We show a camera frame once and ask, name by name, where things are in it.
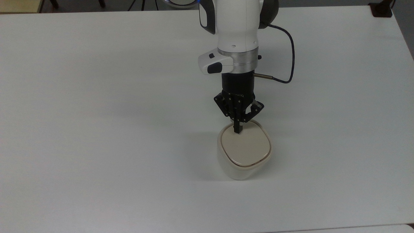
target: floor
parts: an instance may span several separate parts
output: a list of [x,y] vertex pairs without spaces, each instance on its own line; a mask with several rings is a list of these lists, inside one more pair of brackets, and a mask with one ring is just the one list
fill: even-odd
[[[43,0],[41,13],[59,12],[101,12],[101,11],[140,11],[143,0],[105,0],[106,7],[101,8],[98,0],[57,0],[59,9],[53,9],[50,0]],[[314,7],[314,6],[351,6],[367,5],[369,2],[380,0],[279,0],[280,7]],[[146,0],[144,10],[176,10],[163,0]],[[393,8],[402,34],[411,56],[414,58],[414,0],[396,0]]]

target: white table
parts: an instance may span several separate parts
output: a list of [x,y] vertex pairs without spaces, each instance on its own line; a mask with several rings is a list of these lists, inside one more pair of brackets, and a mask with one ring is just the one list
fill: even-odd
[[[175,27],[169,22],[180,22]],[[197,11],[0,15],[1,232],[272,232],[414,222],[414,62],[395,18],[280,9],[257,80],[274,157],[234,181]],[[260,30],[257,72],[288,77]]]

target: container lid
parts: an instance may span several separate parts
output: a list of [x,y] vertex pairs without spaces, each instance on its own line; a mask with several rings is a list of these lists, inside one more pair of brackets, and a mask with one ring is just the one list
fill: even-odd
[[228,158],[237,166],[249,167],[264,160],[270,153],[270,141],[263,129],[254,122],[243,125],[235,133],[228,127],[221,136],[221,145]]

